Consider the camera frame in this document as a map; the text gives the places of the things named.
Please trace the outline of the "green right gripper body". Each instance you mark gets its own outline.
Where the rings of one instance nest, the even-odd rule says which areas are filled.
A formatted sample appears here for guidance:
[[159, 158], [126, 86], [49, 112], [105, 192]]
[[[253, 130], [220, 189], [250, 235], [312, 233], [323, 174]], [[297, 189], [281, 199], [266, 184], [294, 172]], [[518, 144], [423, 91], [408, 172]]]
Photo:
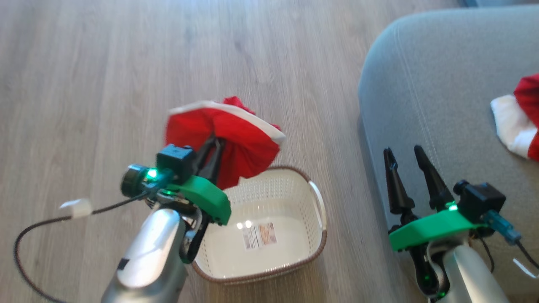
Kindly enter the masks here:
[[439, 300], [448, 294], [450, 282], [440, 265], [433, 261], [429, 248], [435, 243], [450, 243], [464, 238], [467, 242], [470, 230], [481, 224], [466, 219], [456, 208], [418, 218], [411, 209], [405, 209], [402, 223], [389, 230], [389, 240], [394, 251], [409, 253], [415, 268], [416, 283], [429, 300]]

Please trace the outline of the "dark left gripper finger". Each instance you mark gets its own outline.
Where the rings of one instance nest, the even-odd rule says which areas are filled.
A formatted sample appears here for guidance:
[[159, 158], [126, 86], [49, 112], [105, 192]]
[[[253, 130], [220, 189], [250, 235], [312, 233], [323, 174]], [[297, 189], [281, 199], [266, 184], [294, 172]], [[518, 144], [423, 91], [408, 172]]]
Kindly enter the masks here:
[[225, 139], [210, 140], [206, 152], [205, 179], [217, 185], [221, 162], [226, 145]]
[[210, 135], [200, 149], [196, 152], [194, 160], [194, 175], [212, 176], [213, 174], [213, 154], [216, 150], [216, 137]]

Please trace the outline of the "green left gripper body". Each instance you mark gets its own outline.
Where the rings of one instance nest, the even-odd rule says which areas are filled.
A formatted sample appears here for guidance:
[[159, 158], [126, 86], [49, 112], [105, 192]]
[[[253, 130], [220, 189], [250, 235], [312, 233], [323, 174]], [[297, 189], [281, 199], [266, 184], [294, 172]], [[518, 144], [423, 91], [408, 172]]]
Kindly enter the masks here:
[[227, 195], [203, 177], [191, 176], [179, 186], [179, 191], [200, 210], [198, 226], [185, 232], [180, 249], [183, 263], [191, 264], [200, 249], [208, 225], [215, 223], [227, 226], [232, 211]]

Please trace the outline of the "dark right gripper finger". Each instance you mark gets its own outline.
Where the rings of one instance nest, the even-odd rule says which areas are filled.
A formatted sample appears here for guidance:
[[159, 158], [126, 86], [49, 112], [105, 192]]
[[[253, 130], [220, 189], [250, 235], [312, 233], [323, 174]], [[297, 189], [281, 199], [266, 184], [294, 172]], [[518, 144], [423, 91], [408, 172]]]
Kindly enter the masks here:
[[400, 215], [400, 223], [404, 226], [416, 220], [416, 216], [412, 211], [415, 203], [402, 184], [398, 174], [398, 163], [392, 149], [385, 148], [383, 155], [390, 212]]
[[441, 212], [448, 210], [449, 207], [455, 204], [455, 199], [449, 188], [443, 181], [435, 166], [431, 163], [424, 149], [420, 145], [414, 146], [416, 162], [421, 171], [423, 171], [426, 181], [427, 190], [429, 192], [430, 208]]

